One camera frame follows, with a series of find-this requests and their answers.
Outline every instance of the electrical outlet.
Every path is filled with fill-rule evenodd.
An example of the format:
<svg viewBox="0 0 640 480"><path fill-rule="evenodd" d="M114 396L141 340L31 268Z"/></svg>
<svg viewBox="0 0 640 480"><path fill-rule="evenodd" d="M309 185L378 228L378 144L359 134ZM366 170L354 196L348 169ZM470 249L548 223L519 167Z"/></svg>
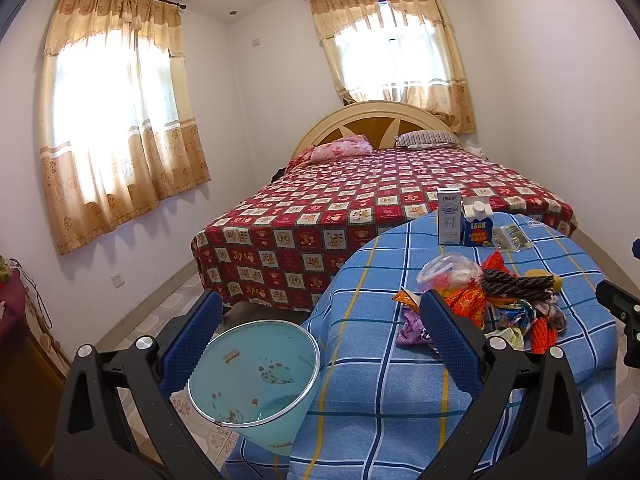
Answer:
<svg viewBox="0 0 640 480"><path fill-rule="evenodd" d="M124 278L122 277L122 274L120 274L119 272L111 276L111 281L113 282L113 285L115 285L116 288L120 288L121 286L124 285Z"/></svg>

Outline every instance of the red checkered bedspread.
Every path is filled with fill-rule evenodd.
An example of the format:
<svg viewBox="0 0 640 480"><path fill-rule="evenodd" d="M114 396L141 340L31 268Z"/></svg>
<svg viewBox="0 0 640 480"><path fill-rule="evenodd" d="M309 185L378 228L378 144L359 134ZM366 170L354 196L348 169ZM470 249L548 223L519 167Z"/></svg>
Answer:
<svg viewBox="0 0 640 480"><path fill-rule="evenodd" d="M572 209L515 171L463 150L381 150L313 164L206 226L191 242L205 287L223 301L310 310L342 264L381 232L437 208L436 190L489 196L569 235Z"/></svg>

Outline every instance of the metal bolt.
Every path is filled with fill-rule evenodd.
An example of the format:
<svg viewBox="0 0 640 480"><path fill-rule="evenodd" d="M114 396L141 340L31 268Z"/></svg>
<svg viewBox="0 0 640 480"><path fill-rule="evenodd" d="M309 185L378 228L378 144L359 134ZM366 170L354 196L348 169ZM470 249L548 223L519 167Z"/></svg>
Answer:
<svg viewBox="0 0 640 480"><path fill-rule="evenodd" d="M92 352L91 345L82 345L78 349L78 355L80 357L87 357Z"/></svg>
<svg viewBox="0 0 640 480"><path fill-rule="evenodd" d="M556 359L562 359L562 356L564 355L564 352L562 351L562 349L558 346L552 346L549 349L549 353L555 357Z"/></svg>
<svg viewBox="0 0 640 480"><path fill-rule="evenodd" d="M154 343L154 340L151 339L148 335L142 336L136 341L136 347L141 350L146 350Z"/></svg>
<svg viewBox="0 0 640 480"><path fill-rule="evenodd" d="M489 345L496 350L504 350L507 348L507 343L501 337L492 337L489 339Z"/></svg>

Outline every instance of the curtain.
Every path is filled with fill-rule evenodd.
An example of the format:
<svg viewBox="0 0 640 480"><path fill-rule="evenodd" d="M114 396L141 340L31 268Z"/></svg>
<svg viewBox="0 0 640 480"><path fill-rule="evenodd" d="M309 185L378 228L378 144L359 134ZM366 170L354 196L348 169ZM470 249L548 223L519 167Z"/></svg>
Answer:
<svg viewBox="0 0 640 480"><path fill-rule="evenodd" d="M474 133L476 120L465 70L442 1L387 1L393 9L394 24L398 28L416 28L419 23L428 29L431 40L429 50L436 53L439 61L440 70L434 71L430 79L417 78L407 82L406 97L403 100L440 117L455 133ZM411 51L419 52L415 35L410 35L405 41L410 44Z"/></svg>
<svg viewBox="0 0 640 480"><path fill-rule="evenodd" d="M455 133L475 132L465 71L440 0L311 0L311 8L346 102L405 102Z"/></svg>
<svg viewBox="0 0 640 480"><path fill-rule="evenodd" d="M363 96L351 95L344 77L344 66L340 48L335 37L345 28L354 31L371 30L382 26L378 0L310 0L311 13L316 26L318 41L322 43L335 90L348 103L363 101Z"/></svg>
<svg viewBox="0 0 640 480"><path fill-rule="evenodd" d="M208 182L177 7L59 0L44 49L39 134L61 254Z"/></svg>

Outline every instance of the blue plastic bucket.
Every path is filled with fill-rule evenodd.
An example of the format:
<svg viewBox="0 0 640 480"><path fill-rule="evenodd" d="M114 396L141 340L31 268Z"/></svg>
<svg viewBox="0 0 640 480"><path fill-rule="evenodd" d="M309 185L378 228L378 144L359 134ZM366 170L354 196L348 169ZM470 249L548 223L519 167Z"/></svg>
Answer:
<svg viewBox="0 0 640 480"><path fill-rule="evenodd" d="M320 350L309 332L288 321L253 321L209 343L189 379L189 397L213 423L288 456L319 372Z"/></svg>

